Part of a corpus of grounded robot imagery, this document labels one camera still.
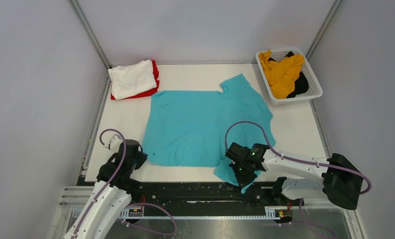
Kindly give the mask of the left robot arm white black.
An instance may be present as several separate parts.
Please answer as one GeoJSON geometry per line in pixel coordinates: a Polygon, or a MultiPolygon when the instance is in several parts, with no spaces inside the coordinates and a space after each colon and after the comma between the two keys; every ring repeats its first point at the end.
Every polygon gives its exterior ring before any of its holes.
{"type": "Polygon", "coordinates": [[[147,159],[140,143],[126,139],[101,166],[93,191],[80,215],[67,230],[65,239],[103,239],[128,205],[139,202],[140,182],[131,174],[147,159]]]}

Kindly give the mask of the teal t shirt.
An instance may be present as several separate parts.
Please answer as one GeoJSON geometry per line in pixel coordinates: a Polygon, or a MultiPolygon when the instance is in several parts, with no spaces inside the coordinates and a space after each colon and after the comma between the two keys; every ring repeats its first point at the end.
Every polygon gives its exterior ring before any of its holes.
{"type": "Polygon", "coordinates": [[[150,163],[213,167],[215,176],[237,185],[225,156],[229,145],[276,144],[273,115],[244,75],[220,87],[221,91],[163,91],[152,96],[142,143],[150,163]]]}

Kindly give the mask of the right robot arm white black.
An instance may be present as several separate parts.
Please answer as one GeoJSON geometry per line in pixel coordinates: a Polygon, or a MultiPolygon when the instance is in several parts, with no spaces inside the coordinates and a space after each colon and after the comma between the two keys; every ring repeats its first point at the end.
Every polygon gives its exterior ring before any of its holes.
{"type": "Polygon", "coordinates": [[[281,172],[271,189],[278,205],[302,198],[324,199],[347,210],[358,206],[363,177],[346,157],[334,153],[330,158],[285,155],[265,144],[252,148],[232,143],[225,155],[240,189],[250,185],[257,171],[281,172]]]}

